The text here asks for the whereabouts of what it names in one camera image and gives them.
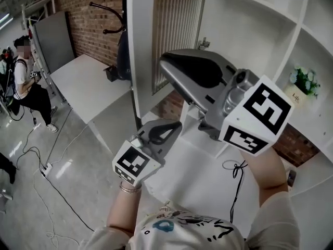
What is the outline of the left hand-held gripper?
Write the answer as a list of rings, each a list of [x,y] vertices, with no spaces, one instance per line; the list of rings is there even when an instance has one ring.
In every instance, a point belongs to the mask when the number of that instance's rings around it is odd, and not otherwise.
[[[113,171],[131,186],[140,186],[165,165],[167,143],[174,142],[181,130],[180,121],[147,122],[123,143],[112,161]]]

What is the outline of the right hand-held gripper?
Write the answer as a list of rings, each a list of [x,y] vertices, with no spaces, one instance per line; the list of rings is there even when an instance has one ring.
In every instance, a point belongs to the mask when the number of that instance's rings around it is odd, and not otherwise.
[[[252,156],[276,143],[293,113],[294,103],[270,78],[236,71],[215,52],[169,51],[159,65],[187,103],[206,111],[202,122],[213,130],[212,138]],[[222,83],[228,85],[221,93]]]

